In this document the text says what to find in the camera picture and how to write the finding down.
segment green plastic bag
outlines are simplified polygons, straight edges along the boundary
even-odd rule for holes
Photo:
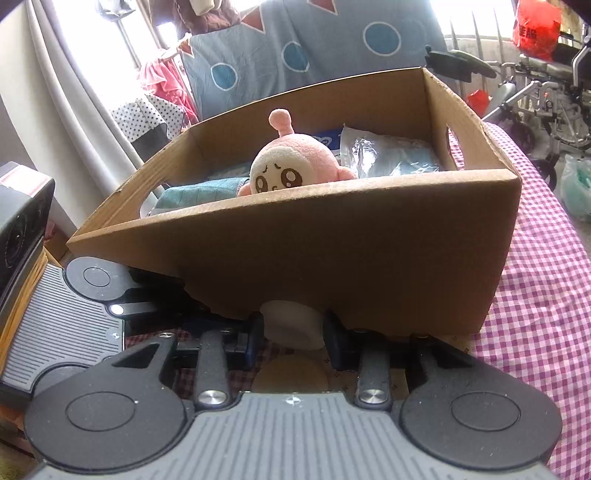
[[[566,155],[560,197],[572,216],[591,222],[591,158]]]

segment white round object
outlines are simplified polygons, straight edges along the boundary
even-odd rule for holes
[[[323,315],[316,310],[287,300],[271,300],[260,308],[265,317],[265,337],[294,350],[320,350]]]

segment teal cloth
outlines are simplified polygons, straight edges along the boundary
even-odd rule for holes
[[[232,199],[248,177],[208,180],[195,185],[170,187],[158,199],[156,209],[177,209]]]

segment wheelchair wheel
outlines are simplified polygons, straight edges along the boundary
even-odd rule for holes
[[[532,152],[535,147],[535,134],[528,125],[523,122],[514,123],[507,133],[524,154]]]
[[[556,162],[558,162],[559,155],[548,155],[546,158],[540,158],[538,160],[531,160],[534,167],[544,179],[548,182],[550,190],[554,191],[556,184],[558,183],[558,177],[556,175]]]

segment red triangle pattern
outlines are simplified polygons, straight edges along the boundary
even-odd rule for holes
[[[327,10],[335,15],[339,13],[336,11],[335,0],[308,0],[310,5],[314,5],[315,7],[321,8],[322,10]]]
[[[186,38],[180,44],[178,44],[178,51],[182,51],[183,53],[186,53],[190,57],[195,58],[195,55],[193,54],[193,47],[189,43],[188,38]]]
[[[265,23],[262,20],[261,7],[256,7],[252,12],[245,16],[242,19],[242,23],[265,33]]]

